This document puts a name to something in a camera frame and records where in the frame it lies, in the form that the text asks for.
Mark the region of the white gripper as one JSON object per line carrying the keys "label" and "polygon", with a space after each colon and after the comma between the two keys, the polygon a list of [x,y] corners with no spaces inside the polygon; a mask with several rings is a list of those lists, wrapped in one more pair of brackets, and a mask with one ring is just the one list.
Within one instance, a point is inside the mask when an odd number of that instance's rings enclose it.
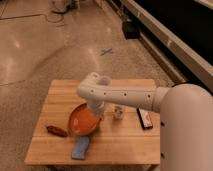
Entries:
{"label": "white gripper", "polygon": [[102,120],[104,117],[104,111],[105,111],[105,103],[92,103],[89,102],[87,104],[87,107],[89,111],[99,120]]}

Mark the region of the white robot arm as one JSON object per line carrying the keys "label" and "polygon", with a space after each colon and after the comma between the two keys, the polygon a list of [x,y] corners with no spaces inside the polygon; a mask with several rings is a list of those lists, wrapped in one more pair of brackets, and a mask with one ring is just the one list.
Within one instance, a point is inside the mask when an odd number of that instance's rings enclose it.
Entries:
{"label": "white robot arm", "polygon": [[160,115],[160,171],[213,171],[213,94],[195,84],[112,86],[95,72],[77,94],[98,115],[105,102]]}

